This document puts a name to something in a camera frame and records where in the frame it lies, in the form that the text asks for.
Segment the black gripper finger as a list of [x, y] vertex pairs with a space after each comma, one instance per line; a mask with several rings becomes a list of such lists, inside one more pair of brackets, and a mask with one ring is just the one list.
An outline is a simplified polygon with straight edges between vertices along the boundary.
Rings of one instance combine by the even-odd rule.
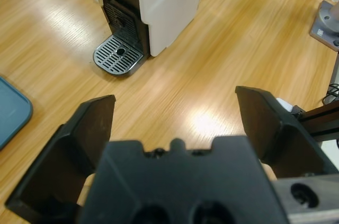
[[114, 95], [82, 103], [60, 125], [5, 202], [26, 221], [76, 221], [77, 201], [110, 139]]
[[329, 175], [330, 159], [318, 143], [268, 91], [236, 86], [244, 131], [261, 162], [276, 177]]

